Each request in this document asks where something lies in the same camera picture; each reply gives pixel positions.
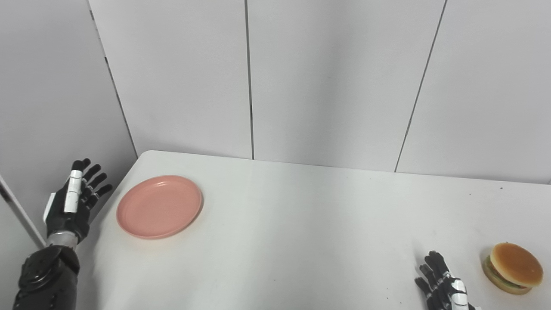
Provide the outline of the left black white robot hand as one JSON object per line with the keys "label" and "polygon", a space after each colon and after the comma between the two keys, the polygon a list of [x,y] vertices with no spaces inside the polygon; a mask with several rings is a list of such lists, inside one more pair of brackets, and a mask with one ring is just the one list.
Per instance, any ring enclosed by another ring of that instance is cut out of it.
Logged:
{"label": "left black white robot hand", "polygon": [[91,210],[113,189],[104,184],[106,178],[102,167],[91,165],[89,158],[73,162],[69,177],[61,189],[50,194],[43,214],[47,245],[75,249],[88,236]]}

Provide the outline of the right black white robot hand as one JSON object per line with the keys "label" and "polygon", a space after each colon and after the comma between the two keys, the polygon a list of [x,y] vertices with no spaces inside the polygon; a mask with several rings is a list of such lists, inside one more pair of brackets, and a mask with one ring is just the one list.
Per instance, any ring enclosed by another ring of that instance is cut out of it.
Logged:
{"label": "right black white robot hand", "polygon": [[439,252],[430,251],[418,269],[422,276],[415,278],[415,284],[428,310],[480,310],[468,302],[466,285],[452,274]]}

